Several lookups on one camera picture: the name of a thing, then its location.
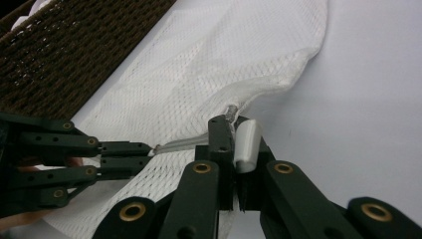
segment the gold circular fastener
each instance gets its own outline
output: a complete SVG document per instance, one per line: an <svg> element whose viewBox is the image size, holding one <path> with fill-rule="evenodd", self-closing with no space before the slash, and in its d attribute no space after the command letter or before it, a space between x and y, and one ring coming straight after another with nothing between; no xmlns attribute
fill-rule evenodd
<svg viewBox="0 0 422 239"><path fill-rule="evenodd" d="M274 166L274 170L279 172L279 173L284 173L284 174L288 174L288 173L292 173L293 172L293 168L285 163L277 163Z"/></svg>
<svg viewBox="0 0 422 239"><path fill-rule="evenodd" d="M135 221L145 214L146 207L143 203L140 202L131 202L121 208L119 216L120 219L123 221Z"/></svg>
<svg viewBox="0 0 422 239"><path fill-rule="evenodd" d="M56 198L63 197L63 195L65 195L65 192L63 190L56 190L53 193L53 196Z"/></svg>
<svg viewBox="0 0 422 239"><path fill-rule="evenodd" d="M86 175L93 175L96 171L93 168L87 168L85 171Z"/></svg>
<svg viewBox="0 0 422 239"><path fill-rule="evenodd" d="M197 163L193 166L193 170L197 173L207 173L211 171L211 165L208 163Z"/></svg>
<svg viewBox="0 0 422 239"><path fill-rule="evenodd" d="M63 123L63 128L65 128L65 129L69 129L69 128L71 128L72 127L72 124L71 123L69 123L69 122L65 122L65 123Z"/></svg>
<svg viewBox="0 0 422 239"><path fill-rule="evenodd" d="M375 203L365 203L362 204L360 206L360 208L362 209L363 213L376 220L376 221L380 221L380 222L388 222L391 221L393 219L393 216L391 215L391 212L389 212L387 209L385 209L383 206L380 206L378 204ZM375 213L373 211L371 211L371 209L375 209L377 210L379 213Z"/></svg>
<svg viewBox="0 0 422 239"><path fill-rule="evenodd" d="M88 139L88 144L96 144L96 140L93 138Z"/></svg>

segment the brown woven material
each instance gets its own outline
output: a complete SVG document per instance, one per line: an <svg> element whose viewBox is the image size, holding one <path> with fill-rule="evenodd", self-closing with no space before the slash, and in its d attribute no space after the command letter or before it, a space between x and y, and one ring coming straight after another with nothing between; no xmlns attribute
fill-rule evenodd
<svg viewBox="0 0 422 239"><path fill-rule="evenodd" d="M0 39L0 112L70 119L175 0L53 0Z"/></svg>

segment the white plastic clip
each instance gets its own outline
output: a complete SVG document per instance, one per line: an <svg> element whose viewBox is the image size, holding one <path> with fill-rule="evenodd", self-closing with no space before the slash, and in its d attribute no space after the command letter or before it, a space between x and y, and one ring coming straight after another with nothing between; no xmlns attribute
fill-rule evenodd
<svg viewBox="0 0 422 239"><path fill-rule="evenodd" d="M238 173L246 173L257 167L262 128L255 119L242 122L236 130L235 165Z"/></svg>

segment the white cloth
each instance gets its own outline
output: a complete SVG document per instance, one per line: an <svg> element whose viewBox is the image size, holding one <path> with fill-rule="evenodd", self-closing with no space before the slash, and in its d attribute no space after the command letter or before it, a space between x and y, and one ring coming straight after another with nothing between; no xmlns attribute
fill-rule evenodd
<svg viewBox="0 0 422 239"><path fill-rule="evenodd" d="M326 0L180 0L153 40L77 127L99 140L157 144L198 136L209 119L257 96L284 92L319 50ZM99 182L48 223L72 238L91 238L108 211L130 196L159 200L177 188L194 151L156 156L129 183ZM221 238L231 213L221 217Z"/></svg>
<svg viewBox="0 0 422 239"><path fill-rule="evenodd" d="M28 16L21 16L16 20L15 24L12 26L12 30L15 29L17 26L21 25L21 23L25 22L29 17L34 15L34 13L38 12L38 10L45 7L47 4L50 3L51 0L37 0L35 1L34 5L32 5L31 11L28 13Z"/></svg>

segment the white garment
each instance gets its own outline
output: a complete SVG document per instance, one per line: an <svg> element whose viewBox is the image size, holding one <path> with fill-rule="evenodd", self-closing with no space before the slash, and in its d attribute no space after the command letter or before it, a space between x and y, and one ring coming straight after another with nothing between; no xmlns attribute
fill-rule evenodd
<svg viewBox="0 0 422 239"><path fill-rule="evenodd" d="M257 96L294 85L321 46L326 5L326 0L180 0L115 84L87 115L76 116L77 127L99 140L152 147L203 134L208 120L229 107L238 115ZM129 183L99 182L46 220L72 238L91 238L119 201L130 196L157 201L176 189L193 156L193 150L160 154ZM230 230L233 213L226 214L220 218L221 238Z"/></svg>

